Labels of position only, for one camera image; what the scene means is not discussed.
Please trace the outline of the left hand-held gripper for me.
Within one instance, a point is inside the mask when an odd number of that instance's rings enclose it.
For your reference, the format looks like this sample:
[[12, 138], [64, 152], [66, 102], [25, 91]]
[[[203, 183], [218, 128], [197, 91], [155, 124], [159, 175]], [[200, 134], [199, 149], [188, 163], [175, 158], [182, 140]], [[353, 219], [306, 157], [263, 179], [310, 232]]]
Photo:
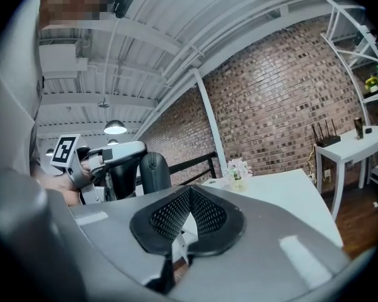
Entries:
[[[109, 173], [117, 200], [136, 197], [136, 161], [128, 160], [141, 158], [146, 153], [147, 147], [140, 141], [91, 150], [80, 134], [68, 134], [59, 137], [50, 165], [68, 175], [79, 190], [82, 204], [95, 204], [105, 202], [110, 194], [106, 186], [95, 184], [106, 174], [104, 168], [111, 168]], [[83, 175], [81, 161], [84, 159], [88, 159], [90, 168], [97, 169], [94, 181]]]

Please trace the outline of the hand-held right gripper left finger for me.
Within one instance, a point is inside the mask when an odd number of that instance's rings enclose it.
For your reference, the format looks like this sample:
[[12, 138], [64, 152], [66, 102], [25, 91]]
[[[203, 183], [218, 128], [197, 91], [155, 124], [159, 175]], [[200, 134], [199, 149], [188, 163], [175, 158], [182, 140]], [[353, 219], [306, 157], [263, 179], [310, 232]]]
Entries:
[[178, 186], [120, 201], [71, 208], [84, 234], [93, 246], [119, 271], [140, 284], [161, 276], [164, 257], [147, 253], [130, 231], [136, 211], [178, 190]]

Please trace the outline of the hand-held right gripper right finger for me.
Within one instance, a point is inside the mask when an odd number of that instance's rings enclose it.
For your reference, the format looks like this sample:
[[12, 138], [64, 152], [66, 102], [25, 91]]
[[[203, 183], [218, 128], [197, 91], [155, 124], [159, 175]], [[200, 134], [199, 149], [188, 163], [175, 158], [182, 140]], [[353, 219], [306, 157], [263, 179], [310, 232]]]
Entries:
[[209, 187], [246, 220], [221, 255], [196, 257], [170, 292], [176, 301], [336, 301], [360, 272], [341, 248], [271, 203]]

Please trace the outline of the person's left hand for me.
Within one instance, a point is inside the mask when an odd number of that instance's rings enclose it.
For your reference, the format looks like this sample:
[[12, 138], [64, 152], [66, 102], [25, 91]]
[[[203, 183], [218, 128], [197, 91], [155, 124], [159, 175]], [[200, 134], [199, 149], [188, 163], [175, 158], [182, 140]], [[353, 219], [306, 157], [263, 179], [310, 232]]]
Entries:
[[81, 167], [83, 169], [83, 175], [85, 178], [87, 178], [89, 181], [95, 180], [95, 172], [100, 167], [100, 161], [99, 159], [84, 159], [81, 161]]

